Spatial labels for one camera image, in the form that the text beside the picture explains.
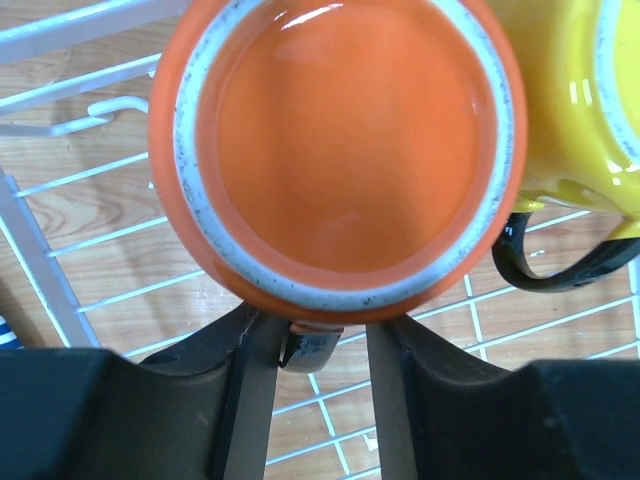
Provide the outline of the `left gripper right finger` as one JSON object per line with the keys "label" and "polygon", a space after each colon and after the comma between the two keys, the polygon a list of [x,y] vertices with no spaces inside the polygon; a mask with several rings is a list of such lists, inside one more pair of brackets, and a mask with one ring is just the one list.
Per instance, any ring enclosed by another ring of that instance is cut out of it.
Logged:
{"label": "left gripper right finger", "polygon": [[386,479],[635,479],[639,364],[535,360],[509,371],[408,317],[367,328]]}

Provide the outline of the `orange mug black handle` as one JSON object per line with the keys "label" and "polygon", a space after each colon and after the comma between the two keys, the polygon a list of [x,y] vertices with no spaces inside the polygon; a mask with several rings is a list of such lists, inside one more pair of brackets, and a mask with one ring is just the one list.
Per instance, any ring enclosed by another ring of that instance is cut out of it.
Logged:
{"label": "orange mug black handle", "polygon": [[313,372],[341,330],[446,292],[524,170],[524,88],[484,1],[194,1],[159,60],[148,151],[198,266],[286,319]]}

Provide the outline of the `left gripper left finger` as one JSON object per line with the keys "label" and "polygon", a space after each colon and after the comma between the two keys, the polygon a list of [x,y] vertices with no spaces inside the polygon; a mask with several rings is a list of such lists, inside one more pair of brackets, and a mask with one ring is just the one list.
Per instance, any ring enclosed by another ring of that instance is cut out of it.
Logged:
{"label": "left gripper left finger", "polygon": [[5,479],[260,479],[283,319],[242,304],[141,362],[1,354]]}

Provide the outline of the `yellow mug black handle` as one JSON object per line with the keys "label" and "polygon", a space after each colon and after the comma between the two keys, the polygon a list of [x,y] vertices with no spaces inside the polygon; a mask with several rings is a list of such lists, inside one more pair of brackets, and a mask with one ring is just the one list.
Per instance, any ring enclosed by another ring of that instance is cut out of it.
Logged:
{"label": "yellow mug black handle", "polygon": [[[522,73],[528,148],[517,201],[492,256],[529,292],[591,284],[639,252],[639,5],[635,1],[494,1]],[[531,215],[562,205],[617,214],[594,249],[550,276],[524,252]]]}

